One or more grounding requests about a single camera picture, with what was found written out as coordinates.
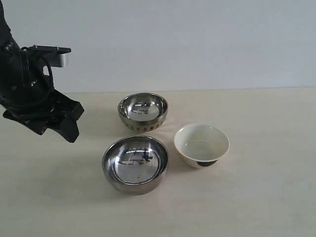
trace stainless steel bowl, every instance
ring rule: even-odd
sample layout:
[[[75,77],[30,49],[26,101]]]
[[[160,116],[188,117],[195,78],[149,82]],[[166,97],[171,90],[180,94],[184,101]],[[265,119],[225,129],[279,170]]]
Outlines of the stainless steel bowl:
[[[155,138],[130,136],[107,149],[102,167],[114,188],[123,193],[141,195],[161,182],[168,167],[168,151]]]
[[[122,122],[137,132],[148,132],[165,121],[168,103],[160,95],[137,93],[124,98],[118,105]]]

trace table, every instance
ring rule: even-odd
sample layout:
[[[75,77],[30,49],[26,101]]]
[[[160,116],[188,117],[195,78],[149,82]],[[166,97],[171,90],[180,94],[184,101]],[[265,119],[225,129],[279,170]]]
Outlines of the table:
[[[69,95],[85,108],[74,144],[0,119],[2,237],[316,236],[316,88],[158,92],[169,113],[147,135],[167,146],[170,166],[143,196],[114,190],[101,167],[134,134],[117,114],[129,94]],[[213,166],[191,168],[176,152],[173,136],[191,122],[228,135]]]

